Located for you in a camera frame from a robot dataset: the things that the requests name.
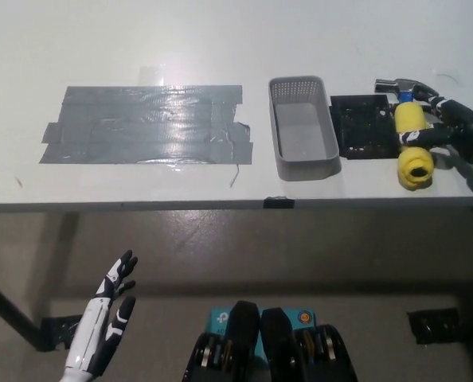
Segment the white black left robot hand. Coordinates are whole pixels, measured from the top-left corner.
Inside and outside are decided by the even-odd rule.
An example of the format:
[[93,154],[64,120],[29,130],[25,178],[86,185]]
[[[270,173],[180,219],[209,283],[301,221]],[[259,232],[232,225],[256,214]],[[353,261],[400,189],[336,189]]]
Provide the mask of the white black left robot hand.
[[125,278],[137,262],[138,258],[128,250],[107,271],[76,327],[61,382],[94,381],[104,374],[123,338],[136,298],[127,296],[113,318],[109,317],[111,307],[135,286],[135,281]]

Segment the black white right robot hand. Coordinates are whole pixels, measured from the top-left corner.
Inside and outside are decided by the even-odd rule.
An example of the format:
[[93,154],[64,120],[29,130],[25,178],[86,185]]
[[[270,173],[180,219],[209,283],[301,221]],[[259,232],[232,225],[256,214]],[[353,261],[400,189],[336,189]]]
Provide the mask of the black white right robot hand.
[[[421,118],[429,111],[439,122],[432,125],[424,120],[410,122],[406,118],[408,111]],[[405,125],[405,129],[397,133],[400,145],[425,149],[450,145],[463,160],[473,164],[473,110],[460,102],[416,84],[412,101],[395,106],[394,121]]]

